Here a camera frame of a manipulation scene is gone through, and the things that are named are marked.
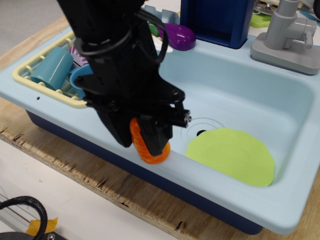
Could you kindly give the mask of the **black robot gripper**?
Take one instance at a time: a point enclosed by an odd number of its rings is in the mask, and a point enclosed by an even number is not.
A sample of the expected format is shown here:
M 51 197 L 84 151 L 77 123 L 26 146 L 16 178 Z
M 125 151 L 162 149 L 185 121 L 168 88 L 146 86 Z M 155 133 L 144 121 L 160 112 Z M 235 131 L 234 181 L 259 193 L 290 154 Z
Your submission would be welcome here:
M 183 106 L 185 93 L 159 73 L 167 53 L 167 38 L 160 52 L 150 34 L 103 42 L 76 37 L 74 46 L 93 71 L 78 77 L 75 85 L 83 89 L 84 99 L 95 108 L 114 139 L 130 147 L 130 122 L 138 118 L 148 151 L 153 157 L 160 156 L 173 137 L 173 126 L 185 128 L 191 120 L 190 111 Z

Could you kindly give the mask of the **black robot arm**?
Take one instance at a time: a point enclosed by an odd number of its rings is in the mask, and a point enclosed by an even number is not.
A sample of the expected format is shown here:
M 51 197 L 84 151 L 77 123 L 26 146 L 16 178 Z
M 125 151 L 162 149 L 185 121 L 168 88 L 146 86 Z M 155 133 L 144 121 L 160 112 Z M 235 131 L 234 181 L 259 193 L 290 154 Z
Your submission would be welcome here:
M 166 158 L 173 126 L 186 127 L 190 112 L 185 93 L 161 78 L 159 68 L 169 44 L 156 51 L 149 24 L 165 25 L 142 9 L 141 0 L 61 0 L 75 47 L 92 74 L 75 85 L 116 141 L 134 145 L 145 161 Z

